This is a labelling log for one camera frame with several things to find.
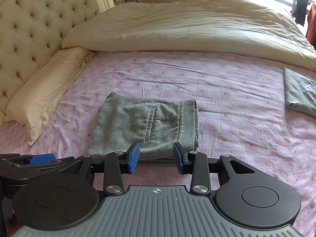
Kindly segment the grey speckled pants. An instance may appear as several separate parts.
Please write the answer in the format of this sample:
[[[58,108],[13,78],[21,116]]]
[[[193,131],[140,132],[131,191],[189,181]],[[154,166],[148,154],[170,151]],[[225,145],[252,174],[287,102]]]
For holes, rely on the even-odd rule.
[[[140,160],[172,158],[175,142],[186,152],[199,146],[196,100],[164,101],[110,93],[98,110],[88,154],[103,157],[140,145]]]

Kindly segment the cream pillow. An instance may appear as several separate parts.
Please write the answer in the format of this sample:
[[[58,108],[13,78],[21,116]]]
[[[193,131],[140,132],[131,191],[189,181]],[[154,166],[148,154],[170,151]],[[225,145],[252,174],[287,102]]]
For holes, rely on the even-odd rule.
[[[29,146],[43,133],[62,96],[94,56],[82,47],[55,52],[10,100],[5,120],[26,126]]]

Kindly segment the pink patterned bed sheet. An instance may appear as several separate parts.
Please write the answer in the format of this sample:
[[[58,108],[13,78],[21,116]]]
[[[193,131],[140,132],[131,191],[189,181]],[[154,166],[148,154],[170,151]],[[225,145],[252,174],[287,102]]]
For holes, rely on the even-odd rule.
[[[66,91],[33,146],[24,126],[1,128],[1,152],[81,156],[109,93],[196,100],[199,151],[228,153],[293,186],[302,207],[295,228],[315,236],[315,118],[285,107],[285,64],[216,53],[97,53]]]

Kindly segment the folded light grey garment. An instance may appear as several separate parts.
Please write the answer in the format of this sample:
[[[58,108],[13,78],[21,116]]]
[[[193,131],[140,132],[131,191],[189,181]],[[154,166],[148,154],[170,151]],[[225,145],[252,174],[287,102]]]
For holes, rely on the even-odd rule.
[[[315,117],[315,82],[293,70],[284,69],[285,107]]]

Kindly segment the beige tufted headboard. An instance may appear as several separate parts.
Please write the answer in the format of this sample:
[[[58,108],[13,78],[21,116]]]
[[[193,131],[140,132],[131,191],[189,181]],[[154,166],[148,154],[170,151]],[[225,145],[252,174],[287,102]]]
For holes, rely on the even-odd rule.
[[[113,6],[113,0],[1,0],[2,124],[9,101],[66,34]]]

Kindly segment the cream duvet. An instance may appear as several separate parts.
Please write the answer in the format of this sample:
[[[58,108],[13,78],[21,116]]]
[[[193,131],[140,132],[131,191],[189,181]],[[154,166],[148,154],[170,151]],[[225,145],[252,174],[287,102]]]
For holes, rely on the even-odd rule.
[[[231,53],[315,70],[315,49],[292,18],[256,0],[126,3],[71,29],[62,47]]]

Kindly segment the hanging clothes rack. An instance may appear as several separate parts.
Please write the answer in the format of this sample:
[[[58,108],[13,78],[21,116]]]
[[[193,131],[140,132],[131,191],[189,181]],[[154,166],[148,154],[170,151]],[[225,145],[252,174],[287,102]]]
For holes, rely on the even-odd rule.
[[[315,48],[315,1],[293,0],[291,14],[295,18],[296,24],[304,26],[307,20],[306,39]]]

